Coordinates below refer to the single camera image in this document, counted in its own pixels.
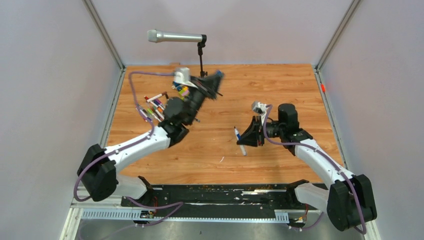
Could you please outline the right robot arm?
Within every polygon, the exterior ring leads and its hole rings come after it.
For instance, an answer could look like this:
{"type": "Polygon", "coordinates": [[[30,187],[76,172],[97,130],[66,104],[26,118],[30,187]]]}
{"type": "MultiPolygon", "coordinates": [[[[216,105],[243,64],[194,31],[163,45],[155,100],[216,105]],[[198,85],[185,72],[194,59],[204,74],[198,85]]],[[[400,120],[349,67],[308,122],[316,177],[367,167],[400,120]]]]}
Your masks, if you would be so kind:
{"type": "Polygon", "coordinates": [[[337,163],[306,130],[300,127],[298,112],[291,103],[278,106],[277,120],[270,120],[273,106],[259,101],[251,105],[256,114],[249,127],[238,135],[237,145],[259,147],[266,141],[283,146],[293,156],[306,163],[323,181],[326,188],[307,180],[290,183],[286,204],[298,209],[306,204],[326,214],[339,231],[354,228],[367,234],[366,223],[377,218],[371,180],[357,175],[337,163]]]}

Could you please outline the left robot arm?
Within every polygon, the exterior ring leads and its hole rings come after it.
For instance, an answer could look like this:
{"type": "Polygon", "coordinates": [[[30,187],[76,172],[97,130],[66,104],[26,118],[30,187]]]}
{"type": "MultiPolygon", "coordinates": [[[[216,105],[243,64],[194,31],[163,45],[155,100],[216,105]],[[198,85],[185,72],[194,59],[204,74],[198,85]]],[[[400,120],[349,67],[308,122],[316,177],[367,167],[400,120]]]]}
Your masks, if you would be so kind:
{"type": "Polygon", "coordinates": [[[100,202],[110,196],[129,197],[140,206],[149,206],[153,193],[140,177],[120,175],[130,164],[152,153],[180,143],[189,133],[187,126],[197,120],[197,114],[206,99],[215,100],[225,74],[217,70],[213,75],[192,76],[187,67],[177,68],[170,74],[173,81],[188,87],[188,95],[167,100],[161,120],[155,125],[141,110],[137,95],[133,94],[135,108],[151,129],[125,142],[101,147],[90,146],[77,170],[74,199],[100,202]]]}

